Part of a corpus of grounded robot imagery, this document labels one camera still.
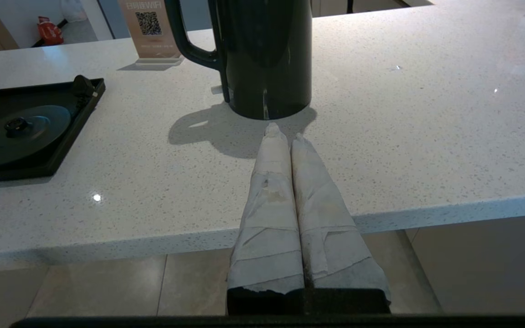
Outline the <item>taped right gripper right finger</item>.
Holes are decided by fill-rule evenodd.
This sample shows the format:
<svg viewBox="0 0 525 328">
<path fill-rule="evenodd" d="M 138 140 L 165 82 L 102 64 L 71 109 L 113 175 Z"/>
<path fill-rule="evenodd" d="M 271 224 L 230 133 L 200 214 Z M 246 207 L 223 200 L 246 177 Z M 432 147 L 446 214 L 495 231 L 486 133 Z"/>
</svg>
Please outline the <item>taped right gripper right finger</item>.
<svg viewBox="0 0 525 328">
<path fill-rule="evenodd" d="M 389 291 L 343 197 L 313 144 L 301 134 L 290 147 L 304 274 L 313 288 Z"/>
</svg>

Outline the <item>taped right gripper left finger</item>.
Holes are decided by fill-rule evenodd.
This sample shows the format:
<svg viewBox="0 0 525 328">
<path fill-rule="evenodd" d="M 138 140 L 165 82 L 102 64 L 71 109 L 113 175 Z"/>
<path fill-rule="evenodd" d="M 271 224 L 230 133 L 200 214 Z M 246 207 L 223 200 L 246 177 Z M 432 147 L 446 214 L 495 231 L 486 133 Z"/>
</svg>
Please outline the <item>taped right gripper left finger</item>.
<svg viewBox="0 0 525 328">
<path fill-rule="evenodd" d="M 227 287 L 253 292 L 304 287 L 289 145 L 275 123 L 265 129 L 252 171 Z"/>
</svg>

